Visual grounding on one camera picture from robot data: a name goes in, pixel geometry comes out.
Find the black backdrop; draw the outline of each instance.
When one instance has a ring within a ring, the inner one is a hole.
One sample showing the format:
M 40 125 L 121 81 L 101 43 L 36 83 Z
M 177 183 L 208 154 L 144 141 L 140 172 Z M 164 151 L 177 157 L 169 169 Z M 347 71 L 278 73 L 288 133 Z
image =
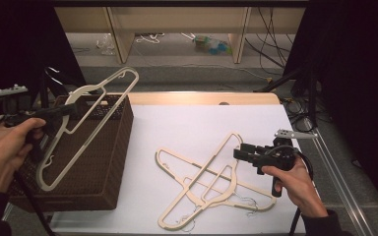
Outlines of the black backdrop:
M 285 73 L 308 62 L 335 6 L 307 8 Z M 378 190 L 378 1 L 344 1 L 339 12 L 336 33 L 317 48 L 315 69 L 330 115 Z
M 35 96 L 47 66 L 85 84 L 53 7 L 0 1 L 0 89 L 18 84 Z

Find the gray floor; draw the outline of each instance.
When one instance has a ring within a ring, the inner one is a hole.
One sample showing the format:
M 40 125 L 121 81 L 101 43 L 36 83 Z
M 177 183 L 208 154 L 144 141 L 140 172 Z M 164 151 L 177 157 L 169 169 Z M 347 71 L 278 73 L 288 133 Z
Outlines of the gray floor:
M 260 61 L 258 53 L 247 44 L 244 47 L 241 63 L 234 64 L 229 54 L 211 55 L 208 52 L 196 50 L 194 43 L 179 33 L 166 34 L 158 37 L 157 44 L 146 41 L 135 42 L 127 63 L 120 65 L 115 56 L 101 55 L 101 49 L 96 48 L 96 41 L 101 40 L 100 34 L 69 34 L 68 36 L 84 76 L 90 84 L 100 82 L 123 66 L 131 66 L 137 69 L 141 77 L 133 91 L 252 91 L 264 87 L 268 83 L 268 78 L 278 79 L 283 72 L 283 69 L 267 59 Z M 227 41 L 224 34 L 211 36 Z M 256 47 L 261 47 L 262 44 L 257 35 L 251 34 L 247 38 Z M 291 43 L 286 35 L 278 35 L 277 39 L 279 47 L 290 49 Z M 281 62 L 273 47 L 265 46 L 263 51 Z M 280 98 L 290 97 L 291 86 L 292 83 L 286 83 L 277 88 L 274 93 Z M 110 86 L 108 90 L 122 91 L 124 85 L 117 83 Z M 351 164 L 354 156 L 336 125 L 327 122 L 329 115 L 320 113 L 318 118 L 323 141 L 337 163 L 351 196 L 361 209 L 364 219 L 367 220 L 372 235 L 377 236 L 378 193 L 364 171 Z M 311 159 L 314 165 L 315 184 L 324 204 L 339 214 L 344 230 L 353 235 L 363 235 L 359 234 L 358 226 L 353 223 L 354 219 L 347 211 L 347 205 L 344 204 L 344 199 L 341 198 L 338 188 L 330 177 L 319 150 L 311 141 L 300 141 L 299 144 L 302 152 Z M 33 213 L 26 213 L 15 206 L 8 221 L 12 225 L 15 236 L 45 235 Z

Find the woven storage box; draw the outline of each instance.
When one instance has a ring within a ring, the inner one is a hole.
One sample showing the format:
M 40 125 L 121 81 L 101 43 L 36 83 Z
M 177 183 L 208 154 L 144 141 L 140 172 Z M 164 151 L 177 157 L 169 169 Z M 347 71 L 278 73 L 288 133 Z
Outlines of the woven storage box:
M 43 171 L 45 183 L 53 183 L 119 97 L 120 95 L 106 95 L 73 135 L 62 136 L 53 152 L 52 164 Z M 98 98 L 97 95 L 83 95 L 76 101 L 78 115 L 70 116 L 67 126 L 69 130 L 79 122 Z M 64 104 L 66 99 L 67 96 L 58 97 L 56 105 Z M 26 159 L 20 173 L 43 211 L 116 208 L 133 118 L 130 101 L 126 97 L 52 191 L 45 192 L 37 186 L 36 164 L 30 157 Z M 57 125 L 53 132 L 57 132 L 61 119 L 54 123 Z M 12 184 L 9 195 L 11 204 L 33 212 L 30 202 L 16 181 Z

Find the small blue object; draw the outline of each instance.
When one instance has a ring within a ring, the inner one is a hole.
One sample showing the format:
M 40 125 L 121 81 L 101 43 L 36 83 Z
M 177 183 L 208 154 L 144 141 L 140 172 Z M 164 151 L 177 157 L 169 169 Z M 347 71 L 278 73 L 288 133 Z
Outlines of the small blue object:
M 219 51 L 226 51 L 226 45 L 223 44 L 222 42 L 220 42 L 220 44 L 218 44 L 218 50 Z

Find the floor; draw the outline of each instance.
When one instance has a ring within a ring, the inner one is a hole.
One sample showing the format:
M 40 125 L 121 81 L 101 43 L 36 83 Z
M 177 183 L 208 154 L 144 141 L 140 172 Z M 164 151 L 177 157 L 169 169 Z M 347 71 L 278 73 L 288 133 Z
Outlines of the floor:
M 228 41 L 225 34 L 203 34 Z M 248 34 L 248 41 L 279 64 L 284 63 L 275 47 L 264 45 L 260 40 L 264 34 Z M 263 88 L 269 81 L 281 77 L 283 69 L 259 56 L 250 45 L 243 50 L 242 61 L 234 64 L 232 56 L 221 52 L 213 55 L 195 47 L 191 39 L 180 33 L 157 36 L 157 43 L 135 41 L 126 64 L 119 64 L 115 55 L 103 55 L 104 48 L 96 45 L 103 40 L 103 34 L 68 34 L 69 41 L 89 84 L 96 84 L 123 66 L 134 67 L 140 74 L 140 81 L 133 91 L 252 91 Z M 294 35 L 277 35 L 277 44 L 287 59 Z M 288 82 L 273 92 L 281 100 L 290 98 Z M 108 87 L 111 91 L 122 91 L 121 83 Z M 286 102 L 286 112 L 300 118 L 296 111 L 306 100 Z M 353 235 L 378 235 L 378 193 L 364 171 L 355 166 L 351 150 L 337 131 L 324 110 L 323 101 L 318 103 L 318 142 L 300 141 L 300 148 L 314 165 L 315 184 L 324 204 L 340 216 L 344 230 Z M 293 123 L 297 130 L 307 129 L 306 119 Z M 44 235 L 42 226 L 32 213 L 13 207 L 8 216 L 14 235 Z

